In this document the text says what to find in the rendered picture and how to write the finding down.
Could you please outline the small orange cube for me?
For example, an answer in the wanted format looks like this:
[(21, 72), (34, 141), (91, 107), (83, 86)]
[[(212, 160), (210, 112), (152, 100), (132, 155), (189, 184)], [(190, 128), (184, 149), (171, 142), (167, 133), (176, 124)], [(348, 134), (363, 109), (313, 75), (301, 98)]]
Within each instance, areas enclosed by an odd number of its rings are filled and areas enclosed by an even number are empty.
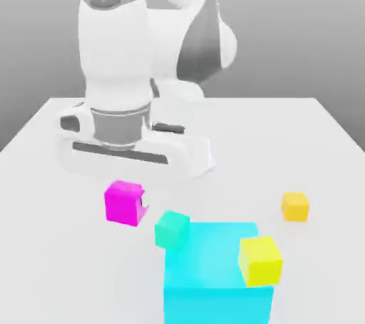
[(281, 210), (286, 221), (303, 222), (309, 213), (309, 201), (304, 193), (285, 192)]

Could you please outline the small magenta cube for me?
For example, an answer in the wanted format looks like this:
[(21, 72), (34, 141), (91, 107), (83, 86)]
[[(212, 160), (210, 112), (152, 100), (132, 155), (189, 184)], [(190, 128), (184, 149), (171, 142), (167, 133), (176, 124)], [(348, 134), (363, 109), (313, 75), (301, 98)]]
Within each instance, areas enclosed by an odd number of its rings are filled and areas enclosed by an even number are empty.
[(111, 222), (138, 226), (148, 206), (142, 200), (144, 188), (141, 184), (114, 181), (104, 193), (106, 219)]

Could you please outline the small yellow cube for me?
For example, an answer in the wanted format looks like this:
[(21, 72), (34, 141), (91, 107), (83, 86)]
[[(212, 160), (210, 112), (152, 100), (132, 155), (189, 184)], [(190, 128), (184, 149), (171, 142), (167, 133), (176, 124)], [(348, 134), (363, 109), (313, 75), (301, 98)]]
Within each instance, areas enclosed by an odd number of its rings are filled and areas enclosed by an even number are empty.
[(246, 287), (279, 284), (283, 258), (270, 236), (241, 239), (238, 264)]

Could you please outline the small teal cube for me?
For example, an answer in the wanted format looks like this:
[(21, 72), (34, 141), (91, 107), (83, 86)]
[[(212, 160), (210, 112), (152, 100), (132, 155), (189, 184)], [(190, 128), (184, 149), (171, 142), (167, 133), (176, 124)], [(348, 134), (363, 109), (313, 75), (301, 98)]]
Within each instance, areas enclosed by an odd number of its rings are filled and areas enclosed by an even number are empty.
[(166, 210), (155, 225), (155, 245), (178, 250), (187, 240), (190, 231), (190, 217)]

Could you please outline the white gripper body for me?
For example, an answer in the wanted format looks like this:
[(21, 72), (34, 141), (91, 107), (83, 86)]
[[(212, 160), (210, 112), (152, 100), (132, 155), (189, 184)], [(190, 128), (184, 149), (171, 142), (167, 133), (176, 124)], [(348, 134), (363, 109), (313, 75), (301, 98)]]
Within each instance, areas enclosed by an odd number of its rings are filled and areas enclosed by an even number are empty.
[(215, 165), (208, 139), (172, 133), (146, 133), (134, 145), (64, 133), (56, 156), (67, 171), (101, 179), (194, 179)]

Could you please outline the large cyan box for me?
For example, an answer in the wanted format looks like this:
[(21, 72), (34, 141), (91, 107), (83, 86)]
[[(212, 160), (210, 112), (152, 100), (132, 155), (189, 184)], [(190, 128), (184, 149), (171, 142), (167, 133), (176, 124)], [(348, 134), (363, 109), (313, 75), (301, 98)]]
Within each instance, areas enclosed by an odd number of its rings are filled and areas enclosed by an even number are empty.
[(193, 222), (185, 245), (165, 252), (164, 324), (269, 324), (274, 289), (248, 288), (238, 264), (252, 222)]

